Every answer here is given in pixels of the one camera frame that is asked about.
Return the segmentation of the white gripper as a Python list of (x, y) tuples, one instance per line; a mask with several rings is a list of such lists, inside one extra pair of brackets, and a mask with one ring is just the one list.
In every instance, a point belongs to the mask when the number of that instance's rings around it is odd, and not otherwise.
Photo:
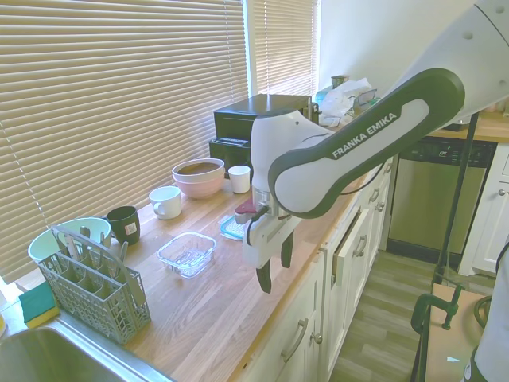
[(244, 227), (243, 260), (255, 267), (259, 285), (264, 293), (270, 294), (270, 258), (281, 256), (281, 265), (290, 268), (293, 253), (293, 231), (297, 218), (290, 216), (278, 219), (264, 215), (255, 222), (251, 220)]

